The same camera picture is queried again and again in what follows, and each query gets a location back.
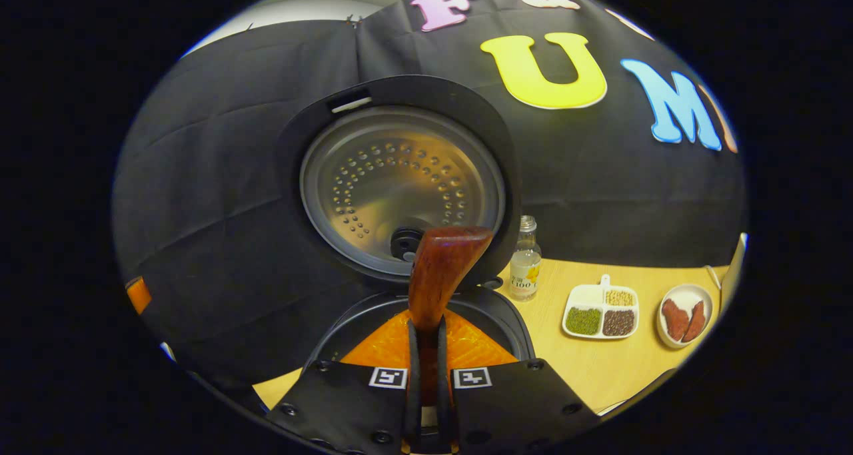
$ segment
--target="white divided dish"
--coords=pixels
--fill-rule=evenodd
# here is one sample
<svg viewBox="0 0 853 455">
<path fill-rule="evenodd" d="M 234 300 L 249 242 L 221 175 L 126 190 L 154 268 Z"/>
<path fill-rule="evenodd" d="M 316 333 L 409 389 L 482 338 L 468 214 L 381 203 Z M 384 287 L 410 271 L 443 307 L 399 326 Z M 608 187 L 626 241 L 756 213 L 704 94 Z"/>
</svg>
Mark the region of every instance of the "white divided dish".
<svg viewBox="0 0 853 455">
<path fill-rule="evenodd" d="M 666 327 L 666 318 L 664 317 L 664 303 L 667 300 L 672 300 L 674 304 L 680 309 L 685 310 L 688 313 L 688 316 L 692 318 L 692 309 L 694 306 L 700 301 L 704 301 L 704 325 L 702 326 L 702 331 L 700 334 L 696 336 L 696 338 L 692 339 L 690 342 L 683 343 L 679 340 L 673 340 L 670 337 L 669 332 Z M 693 342 L 696 342 L 698 337 L 704 333 L 704 330 L 708 328 L 708 322 L 710 322 L 710 313 L 712 312 L 712 300 L 710 299 L 710 294 L 708 291 L 698 285 L 693 285 L 692 283 L 684 283 L 683 285 L 678 285 L 673 289 L 670 289 L 664 295 L 664 299 L 660 301 L 660 305 L 658 306 L 658 336 L 663 342 L 670 346 L 671 348 L 685 348 L 685 346 L 690 345 Z"/>
<path fill-rule="evenodd" d="M 633 297 L 633 305 L 609 305 L 606 303 L 605 294 L 609 290 L 622 290 L 631 294 Z M 598 330 L 594 334 L 579 334 L 566 328 L 566 319 L 569 316 L 569 310 L 577 308 L 579 310 L 597 309 L 601 311 L 601 316 L 598 322 Z M 607 312 L 621 312 L 621 310 L 631 310 L 634 313 L 634 327 L 624 336 L 606 336 L 601 333 L 604 327 L 604 316 Z M 640 324 L 640 300 L 637 298 L 637 293 L 628 287 L 620 287 L 618 285 L 610 285 L 610 276 L 604 274 L 601 276 L 601 283 L 598 285 L 578 285 L 569 293 L 569 298 L 566 300 L 566 310 L 563 312 L 562 327 L 563 331 L 570 336 L 578 336 L 582 338 L 597 338 L 604 340 L 612 340 L 632 336 L 637 330 L 637 325 Z"/>
</svg>

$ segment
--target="raw meat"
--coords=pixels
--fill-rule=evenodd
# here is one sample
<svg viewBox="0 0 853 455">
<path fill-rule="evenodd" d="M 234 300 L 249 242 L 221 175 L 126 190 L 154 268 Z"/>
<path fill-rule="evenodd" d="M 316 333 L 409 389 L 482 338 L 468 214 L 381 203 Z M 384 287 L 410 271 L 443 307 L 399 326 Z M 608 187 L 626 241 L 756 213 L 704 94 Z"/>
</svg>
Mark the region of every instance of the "raw meat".
<svg viewBox="0 0 853 455">
<path fill-rule="evenodd" d="M 690 322 L 688 313 L 679 309 L 672 300 L 664 301 L 663 313 L 666 319 L 666 331 L 670 333 L 670 337 L 673 340 L 682 339 Z"/>
<path fill-rule="evenodd" d="M 682 343 L 690 342 L 692 339 L 696 338 L 698 334 L 702 333 L 702 328 L 704 328 L 704 301 L 700 301 L 694 306 L 694 310 L 692 310 L 692 318 L 688 325 L 688 333 L 684 334 Z"/>
</svg>

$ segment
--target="inner lid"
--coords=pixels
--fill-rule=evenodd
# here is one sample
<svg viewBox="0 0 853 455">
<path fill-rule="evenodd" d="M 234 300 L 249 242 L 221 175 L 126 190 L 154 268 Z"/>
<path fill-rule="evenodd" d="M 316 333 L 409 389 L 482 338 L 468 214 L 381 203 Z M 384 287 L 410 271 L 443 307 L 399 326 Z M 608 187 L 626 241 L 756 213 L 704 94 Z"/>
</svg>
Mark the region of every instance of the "inner lid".
<svg viewBox="0 0 853 455">
<path fill-rule="evenodd" d="M 412 107 L 372 107 L 333 122 L 308 149 L 299 186 L 326 242 L 362 266 L 399 276 L 412 263 L 392 255 L 397 229 L 497 232 L 503 219 L 503 179 L 488 149 L 462 125 Z"/>
</svg>

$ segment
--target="letter m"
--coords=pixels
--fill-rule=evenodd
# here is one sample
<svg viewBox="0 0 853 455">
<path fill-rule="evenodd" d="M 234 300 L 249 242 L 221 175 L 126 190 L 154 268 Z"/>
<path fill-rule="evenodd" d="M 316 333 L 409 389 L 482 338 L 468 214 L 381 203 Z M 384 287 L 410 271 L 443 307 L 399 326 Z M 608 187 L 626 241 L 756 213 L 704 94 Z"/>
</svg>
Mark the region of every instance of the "letter m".
<svg viewBox="0 0 853 455">
<path fill-rule="evenodd" d="M 714 149 L 714 151 L 722 149 L 720 137 L 716 136 L 708 111 L 698 98 L 696 87 L 690 79 L 673 72 L 672 79 L 676 83 L 676 88 L 673 90 L 648 64 L 631 59 L 624 59 L 621 63 L 628 72 L 636 75 L 646 91 L 649 103 L 652 104 L 655 118 L 652 136 L 655 139 L 668 143 L 682 141 L 682 131 L 673 123 L 671 112 L 671 115 L 678 119 L 678 124 L 684 129 L 684 134 L 691 143 L 698 135 L 698 140 L 708 149 Z"/>
</svg>

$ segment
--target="glass bottle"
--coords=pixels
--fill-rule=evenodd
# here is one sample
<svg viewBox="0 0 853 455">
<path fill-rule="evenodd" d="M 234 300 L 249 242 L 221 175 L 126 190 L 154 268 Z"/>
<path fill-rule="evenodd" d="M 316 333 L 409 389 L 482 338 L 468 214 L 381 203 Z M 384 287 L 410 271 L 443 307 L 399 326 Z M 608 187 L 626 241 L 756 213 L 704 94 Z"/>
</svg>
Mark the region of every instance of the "glass bottle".
<svg viewBox="0 0 853 455">
<path fill-rule="evenodd" d="M 519 301 L 533 298 L 538 288 L 540 263 L 542 263 L 542 249 L 536 243 L 536 219 L 530 215 L 522 215 L 518 242 L 509 260 L 511 297 Z"/>
</svg>

